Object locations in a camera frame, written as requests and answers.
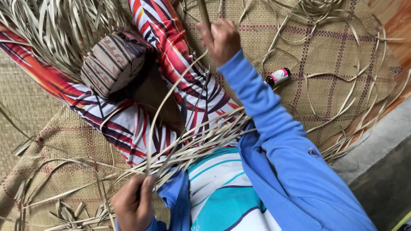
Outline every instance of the striped bag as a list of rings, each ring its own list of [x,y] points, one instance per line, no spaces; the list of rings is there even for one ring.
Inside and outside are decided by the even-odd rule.
[[[135,33],[114,32],[91,49],[81,67],[81,79],[104,101],[115,103],[130,95],[125,92],[127,85],[137,89],[145,80],[147,72],[142,69],[153,63],[154,50]]]

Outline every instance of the striped shirt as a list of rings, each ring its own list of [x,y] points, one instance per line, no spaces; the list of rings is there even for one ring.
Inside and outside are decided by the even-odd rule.
[[[281,231],[245,175],[237,148],[221,148],[188,168],[192,231]]]

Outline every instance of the blue hoodie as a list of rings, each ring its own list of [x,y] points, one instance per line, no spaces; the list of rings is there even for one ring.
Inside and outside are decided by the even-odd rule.
[[[280,96],[262,81],[242,50],[217,70],[253,118],[247,129],[257,131],[244,134],[238,143],[242,166],[282,230],[375,231],[350,189],[328,167],[301,123],[281,106]],[[183,173],[157,191],[170,208],[170,231],[190,230],[188,181]],[[153,218],[147,230],[165,231],[166,225]]]

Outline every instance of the hand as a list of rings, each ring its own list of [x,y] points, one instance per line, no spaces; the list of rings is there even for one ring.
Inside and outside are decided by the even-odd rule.
[[[217,67],[228,62],[240,49],[240,34],[236,24],[229,20],[220,19],[211,24],[211,31],[202,23],[197,23],[200,40],[208,48],[213,62]]]
[[[121,231],[144,231],[151,223],[155,176],[134,175],[111,200]]]

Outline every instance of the patterned leggings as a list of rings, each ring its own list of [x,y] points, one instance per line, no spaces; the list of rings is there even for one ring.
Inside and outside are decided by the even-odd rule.
[[[168,87],[171,87],[196,59],[176,12],[168,0],[129,0],[129,4],[141,36],[157,48],[162,78]],[[0,24],[0,39],[25,42],[2,24]],[[67,104],[94,129],[101,132],[123,154],[128,164],[136,165],[146,158],[149,142],[153,146],[152,155],[155,155],[178,138],[174,131],[163,125],[155,127],[153,138],[150,139],[148,136],[151,118],[145,109],[133,100],[107,104],[98,96],[92,95],[85,85],[53,67],[39,64],[25,46],[0,43],[0,48],[44,90]],[[204,85],[206,85],[204,91],[200,94]],[[210,71],[199,62],[187,72],[173,95],[179,108],[183,102],[187,102],[188,130],[239,107],[215,78],[210,76]],[[118,109],[119,111],[100,130],[103,121]],[[215,124],[219,124],[219,121],[200,127],[195,132],[203,131]],[[236,141],[229,143],[229,146],[236,146]]]

